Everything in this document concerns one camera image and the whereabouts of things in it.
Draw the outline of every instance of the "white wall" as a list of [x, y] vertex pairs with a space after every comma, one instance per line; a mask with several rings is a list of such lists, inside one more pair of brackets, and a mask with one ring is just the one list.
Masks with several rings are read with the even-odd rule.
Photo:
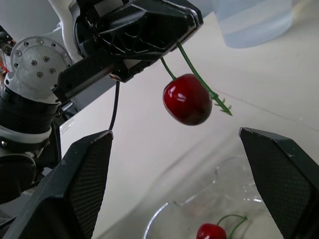
[[0, 0], [0, 25], [16, 41], [51, 32], [58, 22], [47, 0]]

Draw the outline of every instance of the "textured grip surface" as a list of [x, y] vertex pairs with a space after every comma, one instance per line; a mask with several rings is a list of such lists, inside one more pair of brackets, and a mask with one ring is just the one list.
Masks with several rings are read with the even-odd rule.
[[291, 239], [311, 200], [312, 188], [270, 139], [241, 131], [257, 189], [286, 239]]
[[96, 141], [88, 149], [84, 163], [72, 182], [68, 200], [81, 227], [84, 238], [93, 234], [98, 212], [103, 201], [112, 135]]

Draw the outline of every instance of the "red cherry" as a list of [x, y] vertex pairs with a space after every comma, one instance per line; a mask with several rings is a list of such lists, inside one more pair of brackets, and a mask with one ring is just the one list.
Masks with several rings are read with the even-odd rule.
[[214, 224], [203, 224], [197, 231], [196, 239], [227, 239], [223, 228]]
[[209, 93], [193, 74], [170, 82], [164, 89], [163, 102], [170, 115], [185, 125], [205, 122], [213, 107]]

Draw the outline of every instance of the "green stem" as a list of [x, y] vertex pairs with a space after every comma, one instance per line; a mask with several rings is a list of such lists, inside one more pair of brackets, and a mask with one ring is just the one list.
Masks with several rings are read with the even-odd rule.
[[173, 79], [173, 81], [174, 81], [174, 80], [176, 80], [175, 75], [173, 74], [173, 72], [172, 72], [172, 71], [170, 71], [170, 69], [169, 69], [168, 65], [166, 64], [166, 62], [165, 62], [165, 60], [164, 60], [164, 58], [161, 58], [160, 60], [161, 60], [161, 62], [163, 63], [163, 65], [164, 65], [164, 67], [165, 67], [166, 71], [169, 73], [169, 75], [170, 75], [170, 76], [171, 76], [171, 78]]
[[186, 52], [184, 51], [182, 45], [180, 43], [177, 43], [177, 46], [181, 52], [181, 54], [183, 55], [185, 61], [187, 62], [188, 66], [190, 67], [191, 71], [193, 72], [193, 74], [196, 76], [196, 78], [200, 81], [200, 83], [202, 84], [202, 86], [210, 93], [211, 97], [213, 100], [215, 100], [218, 105], [220, 107], [222, 107], [223, 111], [226, 112], [227, 114], [229, 114], [230, 116], [232, 116], [232, 113], [230, 112], [230, 110], [224, 105], [224, 103], [219, 99], [218, 94], [215, 93], [214, 91], [212, 91], [212, 89], [206, 84], [206, 82], [203, 80], [203, 78], [201, 78], [201, 76], [199, 75], [199, 73], [196, 71], [195, 67], [193, 66], [193, 64], [191, 63], [188, 55], [186, 54]]
[[247, 217], [244, 217], [243, 220], [233, 229], [228, 239], [232, 239], [233, 235], [235, 234], [236, 230], [245, 222], [247, 221]]
[[238, 218], [241, 218], [241, 219], [247, 218], [247, 217], [243, 217], [243, 216], [236, 215], [236, 214], [229, 214], [229, 215], [226, 215], [226, 216], [222, 217], [222, 218], [218, 221], [217, 225], [219, 226], [219, 224], [222, 222], [222, 220], [224, 220], [225, 218], [228, 218], [228, 217], [238, 217]]

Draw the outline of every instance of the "clear glass bowl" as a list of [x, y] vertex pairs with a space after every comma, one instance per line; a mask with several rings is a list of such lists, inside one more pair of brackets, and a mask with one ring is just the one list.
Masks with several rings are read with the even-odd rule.
[[[257, 191], [248, 160], [238, 157], [219, 164], [212, 183], [184, 203], [164, 204], [149, 222], [144, 239], [195, 239], [202, 224], [216, 224], [229, 214], [248, 217], [233, 239], [283, 238]], [[240, 218], [228, 217], [220, 226], [229, 236], [239, 222]]]

